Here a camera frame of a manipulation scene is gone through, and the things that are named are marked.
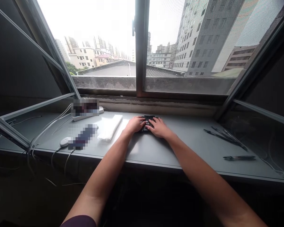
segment white mouse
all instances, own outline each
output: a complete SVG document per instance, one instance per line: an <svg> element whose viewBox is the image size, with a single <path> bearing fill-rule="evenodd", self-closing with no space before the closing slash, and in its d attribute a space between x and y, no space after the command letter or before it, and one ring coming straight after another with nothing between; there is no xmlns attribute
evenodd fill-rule
<svg viewBox="0 0 284 227"><path fill-rule="evenodd" d="M65 137L63 140L60 142L61 147L66 147L68 145L68 141L71 140L70 137Z"/></svg>

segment person's left hand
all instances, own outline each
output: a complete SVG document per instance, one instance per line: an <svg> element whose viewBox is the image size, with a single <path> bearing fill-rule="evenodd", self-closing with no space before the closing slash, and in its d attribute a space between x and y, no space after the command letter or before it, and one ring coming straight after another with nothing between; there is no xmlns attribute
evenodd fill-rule
<svg viewBox="0 0 284 227"><path fill-rule="evenodd" d="M144 120L145 120L144 117L135 116L129 120L124 130L131 134L134 134L135 132L138 132L146 124L146 121Z"/></svg>

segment sleeve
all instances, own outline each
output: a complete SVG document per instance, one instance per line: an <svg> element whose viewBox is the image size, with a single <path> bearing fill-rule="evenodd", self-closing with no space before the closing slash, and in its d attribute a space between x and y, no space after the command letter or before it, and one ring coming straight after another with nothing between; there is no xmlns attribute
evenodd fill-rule
<svg viewBox="0 0 284 227"><path fill-rule="evenodd" d="M60 227L97 227L94 219L87 215L79 215L68 219Z"/></svg>

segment hand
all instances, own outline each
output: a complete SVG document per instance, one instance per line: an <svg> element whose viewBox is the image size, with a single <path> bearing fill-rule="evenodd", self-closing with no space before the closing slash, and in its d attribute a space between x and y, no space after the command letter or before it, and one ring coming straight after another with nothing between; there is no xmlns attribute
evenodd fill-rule
<svg viewBox="0 0 284 227"><path fill-rule="evenodd" d="M124 131L129 132L130 134L138 132L145 125L146 121L144 120L145 118L141 116L133 117L132 119L129 120Z"/></svg>
<svg viewBox="0 0 284 227"><path fill-rule="evenodd" d="M166 124L163 122L161 118L153 118L153 120L149 120L149 122L155 127L152 128L150 126L145 126L149 131L151 131L156 137L167 139L170 136L173 136L174 133L171 131Z"/></svg>

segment desk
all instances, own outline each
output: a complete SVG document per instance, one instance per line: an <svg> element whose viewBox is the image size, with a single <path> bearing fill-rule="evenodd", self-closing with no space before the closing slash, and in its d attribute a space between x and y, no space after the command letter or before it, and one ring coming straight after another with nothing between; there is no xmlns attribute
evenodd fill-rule
<svg viewBox="0 0 284 227"><path fill-rule="evenodd" d="M105 130L105 122L111 119L115 114L123 115L123 119L112 140L109 142L98 140L97 135ZM17 122L37 115L42 115L42 117L30 119L14 126L16 130L29 140L32 140L48 122L58 116L56 113L29 112L19 116ZM76 122L69 119L52 135L55 129L69 118L67 116L56 122L46 132L39 141L40 145L37 146L36 150L54 152L59 147L59 143L63 138L76 136L86 124L97 124L99 129L96 137L89 142L84 150L76 150L72 155L101 159L120 136L128 121L137 115L143 116L151 114L104 112L99 116L89 117ZM252 151L247 153L238 146L204 132L203 129L212 131L211 126L223 130L223 128L213 119L183 116L176 117L170 115L157 115L157 117L161 117L166 125L173 130L184 143L194 150L219 174L284 183L284 179L259 158L255 161L224 160L223 156L227 155L255 154ZM21 148L4 137L0 138L0 150L18 153L23 152ZM61 149L61 152L68 153L69 151L67 148L63 148ZM126 162L158 166L161 168L181 169L175 154L166 141L164 139L156 138L152 133L136 133L133 136L128 147Z"/></svg>

